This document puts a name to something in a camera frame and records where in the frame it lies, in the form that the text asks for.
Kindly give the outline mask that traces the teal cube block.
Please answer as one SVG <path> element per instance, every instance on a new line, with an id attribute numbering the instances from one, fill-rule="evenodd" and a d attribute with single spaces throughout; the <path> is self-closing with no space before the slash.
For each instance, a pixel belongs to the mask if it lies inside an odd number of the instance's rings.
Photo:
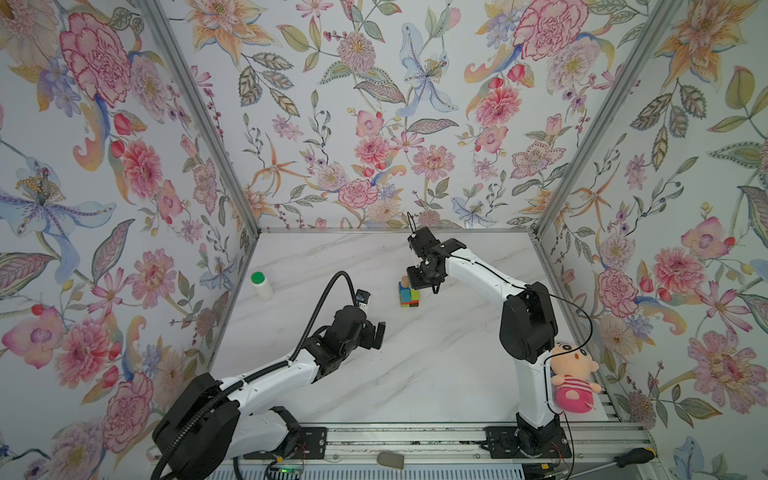
<path id="1" fill-rule="evenodd" d="M 399 293 L 399 301 L 401 305 L 410 305 L 413 302 L 412 292 L 410 288 L 402 287 L 401 285 L 399 285 L 398 293 Z"/>

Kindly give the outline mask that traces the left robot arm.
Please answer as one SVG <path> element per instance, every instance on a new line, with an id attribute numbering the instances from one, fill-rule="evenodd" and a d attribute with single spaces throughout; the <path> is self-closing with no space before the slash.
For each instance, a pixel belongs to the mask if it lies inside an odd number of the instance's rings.
<path id="1" fill-rule="evenodd" d="M 204 479 L 225 460 L 278 451 L 300 424 L 276 399 L 335 372 L 357 348 L 380 349 L 385 332 L 347 305 L 277 361 L 223 380 L 197 376 L 152 433 L 160 452 L 152 478 Z"/>

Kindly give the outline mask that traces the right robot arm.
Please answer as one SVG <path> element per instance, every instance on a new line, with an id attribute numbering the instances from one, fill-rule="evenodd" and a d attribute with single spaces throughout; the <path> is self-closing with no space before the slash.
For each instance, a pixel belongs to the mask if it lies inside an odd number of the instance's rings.
<path id="1" fill-rule="evenodd" d="M 558 325 L 549 291 L 540 282 L 514 279 L 469 250 L 461 241 L 438 240 L 430 229 L 412 232 L 408 244 L 420 259 L 407 269 L 411 286 L 438 293 L 451 278 L 470 287 L 500 310 L 499 341 L 515 361 L 520 400 L 516 413 L 517 444 L 529 457 L 563 432 L 549 404 L 548 357 Z"/>

